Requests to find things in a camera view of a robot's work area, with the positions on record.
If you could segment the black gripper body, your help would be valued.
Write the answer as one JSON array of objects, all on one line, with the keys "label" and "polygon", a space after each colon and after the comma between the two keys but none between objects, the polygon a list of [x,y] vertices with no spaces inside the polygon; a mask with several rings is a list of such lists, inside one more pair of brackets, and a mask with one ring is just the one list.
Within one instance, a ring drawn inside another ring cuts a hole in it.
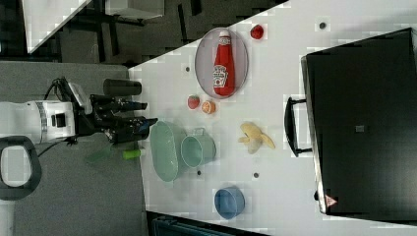
[{"label": "black gripper body", "polygon": [[110,133],[114,128],[114,114],[111,106],[115,98],[92,94],[82,102],[74,103],[76,134],[78,137],[95,133]]}]

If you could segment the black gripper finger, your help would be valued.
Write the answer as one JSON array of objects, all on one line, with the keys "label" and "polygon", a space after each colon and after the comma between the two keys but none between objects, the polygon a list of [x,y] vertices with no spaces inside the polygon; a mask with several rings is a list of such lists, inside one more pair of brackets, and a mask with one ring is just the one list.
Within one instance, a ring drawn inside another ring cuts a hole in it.
[{"label": "black gripper finger", "polygon": [[135,110],[146,110],[148,105],[146,103],[136,101],[117,101],[113,104],[113,111],[135,111]]},{"label": "black gripper finger", "polygon": [[112,142],[133,142],[145,140],[149,136],[150,127],[158,121],[157,118],[137,117],[119,121],[111,129]]}]

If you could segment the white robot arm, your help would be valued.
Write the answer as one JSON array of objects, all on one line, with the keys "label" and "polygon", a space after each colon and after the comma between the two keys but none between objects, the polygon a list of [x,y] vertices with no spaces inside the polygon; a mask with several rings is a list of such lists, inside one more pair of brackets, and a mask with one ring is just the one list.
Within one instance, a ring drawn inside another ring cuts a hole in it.
[{"label": "white robot arm", "polygon": [[121,117],[126,111],[144,110],[144,103],[97,97],[91,106],[74,98],[1,103],[1,199],[18,201],[34,192],[42,169],[36,150],[74,144],[78,138],[104,134],[112,144],[144,140],[155,118]]}]

